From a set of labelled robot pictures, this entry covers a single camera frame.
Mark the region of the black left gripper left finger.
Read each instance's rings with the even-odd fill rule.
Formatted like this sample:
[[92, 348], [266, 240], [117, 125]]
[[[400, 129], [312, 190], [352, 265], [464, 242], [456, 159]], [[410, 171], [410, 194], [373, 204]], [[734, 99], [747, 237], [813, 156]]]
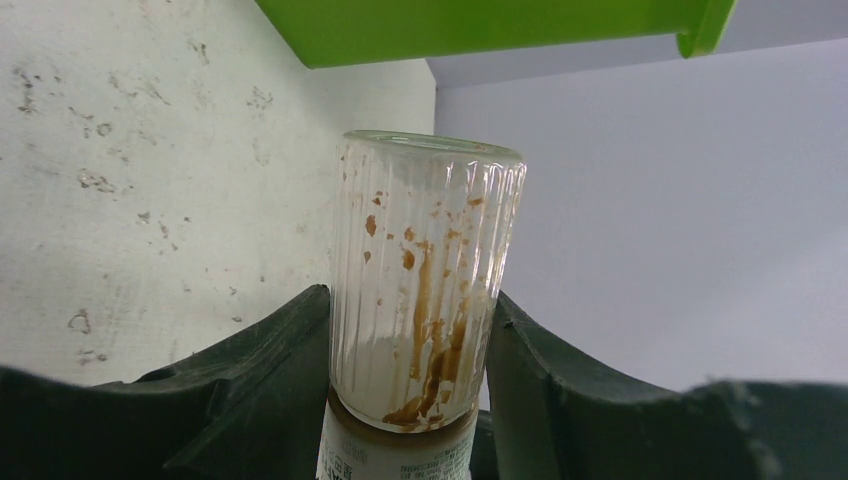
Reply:
[[330, 295], [131, 383], [1, 371], [5, 479], [312, 479], [329, 388]]

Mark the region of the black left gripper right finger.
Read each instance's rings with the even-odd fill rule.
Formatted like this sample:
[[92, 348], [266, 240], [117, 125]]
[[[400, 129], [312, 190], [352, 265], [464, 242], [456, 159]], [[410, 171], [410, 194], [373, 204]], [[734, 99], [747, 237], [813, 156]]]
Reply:
[[683, 393], [582, 352], [500, 295], [486, 366], [503, 479], [843, 479], [847, 388], [719, 380]]

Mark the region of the coffee bottle green cap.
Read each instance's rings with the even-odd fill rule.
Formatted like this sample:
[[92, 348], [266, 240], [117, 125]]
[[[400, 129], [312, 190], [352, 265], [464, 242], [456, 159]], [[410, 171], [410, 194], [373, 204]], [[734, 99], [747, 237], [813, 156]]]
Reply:
[[466, 479], [522, 156], [355, 130], [339, 149], [320, 479]]

